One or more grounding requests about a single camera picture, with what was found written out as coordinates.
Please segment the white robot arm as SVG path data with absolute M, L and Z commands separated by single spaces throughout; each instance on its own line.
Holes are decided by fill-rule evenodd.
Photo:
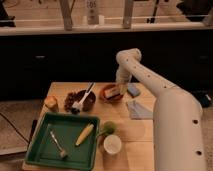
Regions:
M 116 82 L 134 76 L 155 97 L 154 171 L 207 171 L 201 128 L 202 106 L 188 91 L 140 63 L 138 48 L 119 51 Z

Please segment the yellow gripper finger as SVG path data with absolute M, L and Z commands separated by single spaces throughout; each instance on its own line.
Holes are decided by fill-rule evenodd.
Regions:
M 127 83 L 120 84 L 120 94 L 121 95 L 124 95 L 127 92 L 127 87 L 128 87 Z

